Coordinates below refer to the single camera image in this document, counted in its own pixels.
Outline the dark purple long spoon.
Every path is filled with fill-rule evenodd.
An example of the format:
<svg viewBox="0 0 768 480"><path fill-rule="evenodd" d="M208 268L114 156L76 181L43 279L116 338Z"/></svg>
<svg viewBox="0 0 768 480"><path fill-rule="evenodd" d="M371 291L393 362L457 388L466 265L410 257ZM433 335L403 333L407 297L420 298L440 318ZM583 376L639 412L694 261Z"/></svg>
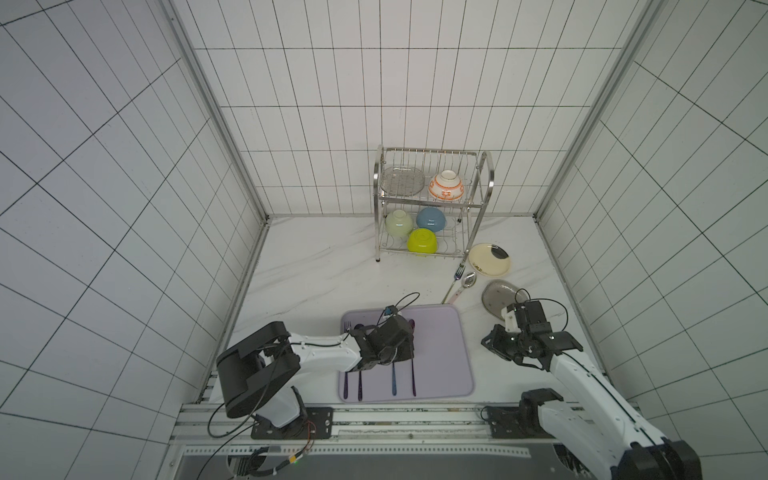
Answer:
<svg viewBox="0 0 768 480"><path fill-rule="evenodd" d="M411 391L415 397L417 395L416 378L415 378L415 321L413 319L408 320L411 328L411 353L410 353L410 370L411 370Z"/></svg>

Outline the purple fork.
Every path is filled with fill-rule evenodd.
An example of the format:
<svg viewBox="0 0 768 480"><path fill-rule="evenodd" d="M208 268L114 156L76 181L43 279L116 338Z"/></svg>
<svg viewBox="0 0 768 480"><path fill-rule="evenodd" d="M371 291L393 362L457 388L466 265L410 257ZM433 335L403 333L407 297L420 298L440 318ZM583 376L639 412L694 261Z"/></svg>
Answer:
<svg viewBox="0 0 768 480"><path fill-rule="evenodd" d="M347 333L347 336L351 330L351 323L349 321L343 321L343 327L344 331ZM348 372L344 373L344 381L343 381L343 395L342 399L346 400L349 395L349 386L348 386Z"/></svg>

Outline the lavender rectangular placemat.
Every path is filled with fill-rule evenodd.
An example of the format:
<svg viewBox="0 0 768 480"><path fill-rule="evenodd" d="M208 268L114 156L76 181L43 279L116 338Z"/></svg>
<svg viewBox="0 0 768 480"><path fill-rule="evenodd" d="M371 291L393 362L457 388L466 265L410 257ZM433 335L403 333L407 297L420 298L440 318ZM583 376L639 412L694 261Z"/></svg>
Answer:
<svg viewBox="0 0 768 480"><path fill-rule="evenodd" d="M410 360L394 363L398 394L391 394L391 365L363 371L363 400L357 400L358 373L348 373L349 395L342 399L344 373L337 393L344 403L389 403L465 397L474 390L469 356L458 310L449 304L411 306L402 316L415 321L415 378L411 391Z"/></svg>

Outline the pink handled silver spoon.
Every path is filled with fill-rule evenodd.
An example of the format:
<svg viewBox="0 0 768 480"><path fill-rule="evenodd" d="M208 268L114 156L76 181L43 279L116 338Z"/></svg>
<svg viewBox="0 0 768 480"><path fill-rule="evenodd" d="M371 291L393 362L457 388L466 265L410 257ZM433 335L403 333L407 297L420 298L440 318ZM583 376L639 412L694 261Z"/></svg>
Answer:
<svg viewBox="0 0 768 480"><path fill-rule="evenodd" d="M475 272L468 273L462 280L460 287L448 300L448 304L454 304L459 296L468 288L471 288L477 281L477 274Z"/></svg>

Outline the green handled rainbow fork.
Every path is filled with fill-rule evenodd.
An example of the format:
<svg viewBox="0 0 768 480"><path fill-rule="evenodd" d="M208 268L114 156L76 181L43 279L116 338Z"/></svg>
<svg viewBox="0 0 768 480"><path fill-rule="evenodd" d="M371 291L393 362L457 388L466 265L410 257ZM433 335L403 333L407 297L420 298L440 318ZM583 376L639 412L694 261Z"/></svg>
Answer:
<svg viewBox="0 0 768 480"><path fill-rule="evenodd" d="M459 283L459 281L463 278L464 272L466 270L466 261L467 261L468 253L465 253L465 255L462 257L456 271L454 272L452 283L450 284L446 294L443 297L442 304L445 304L453 291L454 287Z"/></svg>

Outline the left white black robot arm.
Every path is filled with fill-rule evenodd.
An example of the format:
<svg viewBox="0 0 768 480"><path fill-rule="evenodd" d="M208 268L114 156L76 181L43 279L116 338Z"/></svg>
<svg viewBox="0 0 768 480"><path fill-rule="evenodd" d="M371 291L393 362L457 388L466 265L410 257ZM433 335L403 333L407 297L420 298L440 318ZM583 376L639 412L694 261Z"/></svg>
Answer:
<svg viewBox="0 0 768 480"><path fill-rule="evenodd" d="M291 333L275 321L221 353L216 369L228 418L257 415L282 429L306 418L294 386L298 377L371 370L414 353L414 329L399 314L336 336Z"/></svg>

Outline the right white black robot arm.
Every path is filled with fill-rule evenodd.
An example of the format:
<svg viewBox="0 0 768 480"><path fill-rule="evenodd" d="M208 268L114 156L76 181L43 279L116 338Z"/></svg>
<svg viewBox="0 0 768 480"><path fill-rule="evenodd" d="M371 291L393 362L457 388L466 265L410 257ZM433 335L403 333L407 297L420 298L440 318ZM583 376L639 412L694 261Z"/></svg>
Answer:
<svg viewBox="0 0 768 480"><path fill-rule="evenodd" d="M486 407L493 437L550 436L597 479L700 479L699 456L647 421L613 387L567 331L556 331L539 300L514 301L482 339L498 357L551 374L585 411L580 416L553 388L525 391L515 407Z"/></svg>

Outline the grey glass plate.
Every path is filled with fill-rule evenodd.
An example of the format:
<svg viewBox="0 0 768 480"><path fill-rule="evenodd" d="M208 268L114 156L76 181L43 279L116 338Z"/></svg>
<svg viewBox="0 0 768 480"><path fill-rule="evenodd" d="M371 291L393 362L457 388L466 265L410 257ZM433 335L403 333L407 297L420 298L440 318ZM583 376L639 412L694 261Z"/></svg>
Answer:
<svg viewBox="0 0 768 480"><path fill-rule="evenodd" d="M501 321L505 320L504 311L507 307L529 299L530 294L526 289L501 279L489 282L481 295L481 302L486 311Z"/></svg>

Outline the cream plate with black spot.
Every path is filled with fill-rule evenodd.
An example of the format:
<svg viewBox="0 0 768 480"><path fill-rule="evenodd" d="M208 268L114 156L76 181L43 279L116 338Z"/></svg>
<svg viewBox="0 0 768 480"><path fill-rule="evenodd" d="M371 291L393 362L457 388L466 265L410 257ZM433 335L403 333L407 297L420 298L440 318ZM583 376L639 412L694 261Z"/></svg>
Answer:
<svg viewBox="0 0 768 480"><path fill-rule="evenodd" d="M468 255L472 268L491 278L505 276L511 268L509 254L500 246L490 243L474 245Z"/></svg>

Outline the lime green bowl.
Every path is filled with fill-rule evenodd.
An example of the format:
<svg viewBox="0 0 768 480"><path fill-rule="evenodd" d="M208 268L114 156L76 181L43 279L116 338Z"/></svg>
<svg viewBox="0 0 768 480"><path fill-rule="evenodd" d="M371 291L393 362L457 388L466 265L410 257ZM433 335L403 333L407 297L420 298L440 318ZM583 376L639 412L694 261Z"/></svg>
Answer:
<svg viewBox="0 0 768 480"><path fill-rule="evenodd" d="M417 228L408 236L406 247L411 253L431 255L438 250L438 239L430 229Z"/></svg>

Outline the pale green bowl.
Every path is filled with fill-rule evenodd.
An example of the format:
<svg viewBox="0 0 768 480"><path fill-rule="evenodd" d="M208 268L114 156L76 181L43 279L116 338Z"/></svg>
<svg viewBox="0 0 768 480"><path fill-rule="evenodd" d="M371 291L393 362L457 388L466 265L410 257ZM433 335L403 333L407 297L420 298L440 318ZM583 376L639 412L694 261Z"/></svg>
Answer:
<svg viewBox="0 0 768 480"><path fill-rule="evenodd" d="M411 215L402 209L389 212L385 219L385 230L389 236L396 239L407 238L413 231L414 222Z"/></svg>

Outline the blue bowl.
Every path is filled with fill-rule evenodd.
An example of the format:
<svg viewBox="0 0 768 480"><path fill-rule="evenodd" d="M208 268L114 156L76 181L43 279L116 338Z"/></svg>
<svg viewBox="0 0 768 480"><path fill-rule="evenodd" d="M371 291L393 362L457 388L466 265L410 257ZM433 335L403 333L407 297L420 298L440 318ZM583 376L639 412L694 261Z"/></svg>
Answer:
<svg viewBox="0 0 768 480"><path fill-rule="evenodd" d="M436 207L425 207L416 216L416 224L420 229L427 229L433 233L445 229L447 219L445 214Z"/></svg>

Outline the grey plate on rack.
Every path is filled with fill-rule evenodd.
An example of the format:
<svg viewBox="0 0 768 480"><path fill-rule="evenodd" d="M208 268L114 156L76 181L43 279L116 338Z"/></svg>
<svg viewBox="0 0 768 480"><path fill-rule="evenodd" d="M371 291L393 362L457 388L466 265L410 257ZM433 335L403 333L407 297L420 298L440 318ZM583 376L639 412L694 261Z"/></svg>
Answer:
<svg viewBox="0 0 768 480"><path fill-rule="evenodd" d="M424 188L425 174L415 167L391 166L384 169L380 185L389 196L416 196Z"/></svg>

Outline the white orange patterned bowl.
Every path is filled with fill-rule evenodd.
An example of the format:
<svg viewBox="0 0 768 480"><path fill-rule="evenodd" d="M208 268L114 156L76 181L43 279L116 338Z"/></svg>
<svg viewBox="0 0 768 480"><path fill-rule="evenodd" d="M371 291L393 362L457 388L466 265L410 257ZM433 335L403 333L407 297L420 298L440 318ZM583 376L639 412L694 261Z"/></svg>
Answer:
<svg viewBox="0 0 768 480"><path fill-rule="evenodd" d="M464 184L456 171L443 170L430 180L428 191L438 200L456 201L464 195Z"/></svg>

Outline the aluminium mounting rail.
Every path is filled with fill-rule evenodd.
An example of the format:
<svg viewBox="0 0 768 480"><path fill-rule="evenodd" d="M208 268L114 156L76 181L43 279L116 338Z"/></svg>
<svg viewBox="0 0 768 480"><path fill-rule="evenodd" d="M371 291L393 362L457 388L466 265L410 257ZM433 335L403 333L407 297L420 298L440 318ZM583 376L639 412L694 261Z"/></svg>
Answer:
<svg viewBox="0 0 768 480"><path fill-rule="evenodd" d="M231 420L212 403L182 408L171 434L181 455L247 455L261 447L272 456L306 447L315 455L491 454L525 458L530 449L565 441L526 427L515 405L405 403L310 407L309 422L281 433L264 420Z"/></svg>

